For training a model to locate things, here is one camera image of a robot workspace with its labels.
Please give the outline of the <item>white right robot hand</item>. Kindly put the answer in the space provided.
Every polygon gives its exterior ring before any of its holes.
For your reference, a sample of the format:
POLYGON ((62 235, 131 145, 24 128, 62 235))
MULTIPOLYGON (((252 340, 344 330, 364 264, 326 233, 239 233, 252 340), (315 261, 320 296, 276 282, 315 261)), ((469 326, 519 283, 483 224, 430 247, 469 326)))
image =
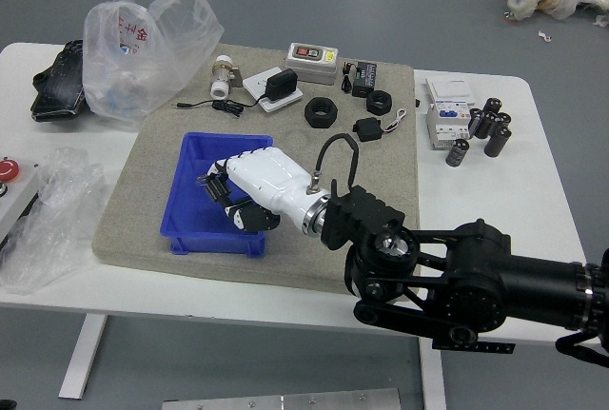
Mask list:
POLYGON ((282 217, 310 237, 319 236, 329 192, 275 146, 242 152, 212 164, 199 178, 209 198, 243 231, 276 228, 282 217))

